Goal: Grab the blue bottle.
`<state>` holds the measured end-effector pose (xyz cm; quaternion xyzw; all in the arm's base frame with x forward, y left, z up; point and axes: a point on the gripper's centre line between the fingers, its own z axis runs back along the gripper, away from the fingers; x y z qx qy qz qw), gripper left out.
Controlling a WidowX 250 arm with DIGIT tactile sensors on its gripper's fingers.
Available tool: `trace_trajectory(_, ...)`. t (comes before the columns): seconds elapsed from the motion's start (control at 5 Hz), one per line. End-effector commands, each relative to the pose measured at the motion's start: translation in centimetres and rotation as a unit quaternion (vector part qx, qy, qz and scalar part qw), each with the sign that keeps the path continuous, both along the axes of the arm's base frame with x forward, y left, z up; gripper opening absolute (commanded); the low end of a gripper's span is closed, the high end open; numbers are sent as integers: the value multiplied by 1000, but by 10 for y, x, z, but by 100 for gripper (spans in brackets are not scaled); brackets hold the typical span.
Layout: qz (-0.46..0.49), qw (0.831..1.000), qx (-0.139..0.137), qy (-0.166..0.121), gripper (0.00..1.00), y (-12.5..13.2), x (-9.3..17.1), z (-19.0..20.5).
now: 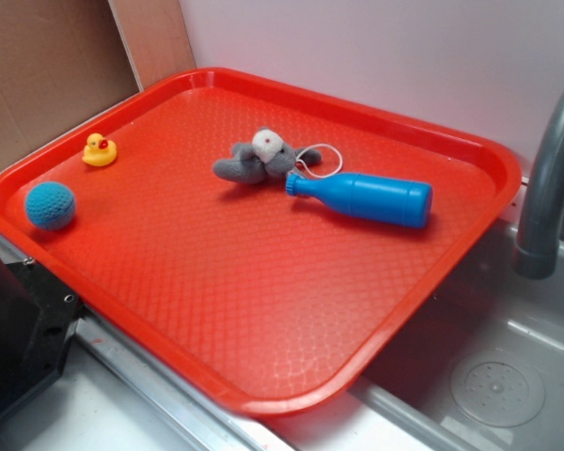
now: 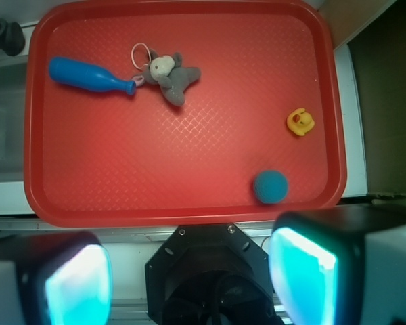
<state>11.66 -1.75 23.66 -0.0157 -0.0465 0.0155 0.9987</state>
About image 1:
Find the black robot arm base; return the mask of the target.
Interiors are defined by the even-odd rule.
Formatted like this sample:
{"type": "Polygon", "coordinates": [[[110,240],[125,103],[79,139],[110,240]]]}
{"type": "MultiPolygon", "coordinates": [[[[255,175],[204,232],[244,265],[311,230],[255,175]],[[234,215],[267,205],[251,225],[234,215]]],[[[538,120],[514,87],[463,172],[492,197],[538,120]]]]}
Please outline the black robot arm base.
{"type": "Polygon", "coordinates": [[[33,259],[0,258],[0,422],[63,373],[79,295],[33,259]]]}

